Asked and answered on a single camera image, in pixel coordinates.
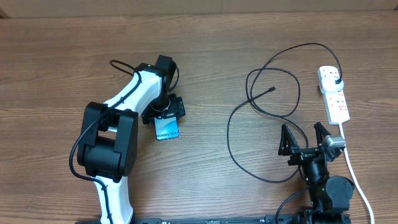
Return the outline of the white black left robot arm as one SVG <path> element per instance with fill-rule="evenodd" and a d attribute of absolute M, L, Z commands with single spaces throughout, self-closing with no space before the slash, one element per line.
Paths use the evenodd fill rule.
<path fill-rule="evenodd" d="M 154 65 L 133 67 L 119 60 L 110 65 L 132 79 L 111 99 L 86 106 L 68 163 L 75 177 L 96 186 L 101 207 L 97 223 L 134 223 L 128 176 L 137 157 L 138 122 L 153 125 L 158 141 L 174 139 L 185 107 L 173 93 L 179 69 L 171 57 L 160 55 Z"/>

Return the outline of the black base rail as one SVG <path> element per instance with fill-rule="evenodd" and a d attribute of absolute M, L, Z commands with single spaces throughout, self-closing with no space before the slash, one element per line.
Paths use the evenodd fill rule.
<path fill-rule="evenodd" d="M 321 216 L 314 215 L 311 221 L 305 221 L 298 214 L 279 215 L 277 222 L 280 224 L 314 223 L 314 224 L 351 224 L 349 215 Z M 135 218 L 131 223 L 135 224 L 276 224 L 275 215 L 266 215 L 264 218 L 216 218 L 216 219 L 174 219 L 162 220 L 160 218 Z"/>

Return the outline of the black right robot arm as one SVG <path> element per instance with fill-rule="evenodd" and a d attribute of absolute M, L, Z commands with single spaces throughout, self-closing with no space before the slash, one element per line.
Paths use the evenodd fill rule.
<path fill-rule="evenodd" d="M 331 176 L 328 163 L 344 151 L 346 141 L 341 136 L 332 136 L 319 122 L 314 124 L 317 146 L 302 149 L 287 125 L 282 125 L 278 155 L 289 156 L 288 165 L 302 169 L 306 187 L 287 198 L 275 214 L 275 223 L 281 221 L 280 211 L 293 198 L 308 192 L 311 206 L 302 207 L 297 213 L 287 215 L 287 223 L 350 223 L 344 212 L 349 210 L 354 192 L 354 183 L 346 177 Z"/>

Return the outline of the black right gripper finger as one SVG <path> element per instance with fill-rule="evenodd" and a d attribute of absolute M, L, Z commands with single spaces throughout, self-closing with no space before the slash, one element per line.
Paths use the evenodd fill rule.
<path fill-rule="evenodd" d="M 317 122 L 313 126 L 315 128 L 315 134 L 317 138 L 317 145 L 318 146 L 329 146 L 330 143 L 328 142 L 331 134 L 326 128 L 321 124 L 321 122 Z"/>
<path fill-rule="evenodd" d="M 286 124 L 281 126 L 281 136 L 278 155 L 279 156 L 291 156 L 299 150 L 299 145 L 294 138 L 291 130 Z"/>

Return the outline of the Samsung Galaxy smartphone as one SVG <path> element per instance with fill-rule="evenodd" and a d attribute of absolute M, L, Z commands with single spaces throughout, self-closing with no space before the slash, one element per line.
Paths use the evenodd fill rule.
<path fill-rule="evenodd" d="M 155 135 L 158 141 L 179 137 L 179 128 L 176 117 L 154 119 Z"/>

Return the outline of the white charger adapter plug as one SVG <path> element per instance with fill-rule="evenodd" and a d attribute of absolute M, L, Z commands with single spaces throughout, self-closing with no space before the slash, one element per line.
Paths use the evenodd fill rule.
<path fill-rule="evenodd" d="M 320 80 L 319 86 L 323 94 L 329 94 L 342 90 L 344 88 L 344 81 L 340 79 L 335 80 L 334 77 L 323 77 Z"/>

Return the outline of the white power extension strip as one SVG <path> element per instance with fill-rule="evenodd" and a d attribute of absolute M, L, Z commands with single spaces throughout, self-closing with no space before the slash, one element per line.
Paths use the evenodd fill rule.
<path fill-rule="evenodd" d="M 336 67 L 329 65 L 321 66 L 317 70 L 317 73 L 319 83 L 323 77 L 334 77 L 335 80 L 340 78 L 339 70 Z M 322 97 L 329 124 L 342 124 L 350 119 L 343 90 L 329 94 L 322 94 Z"/>

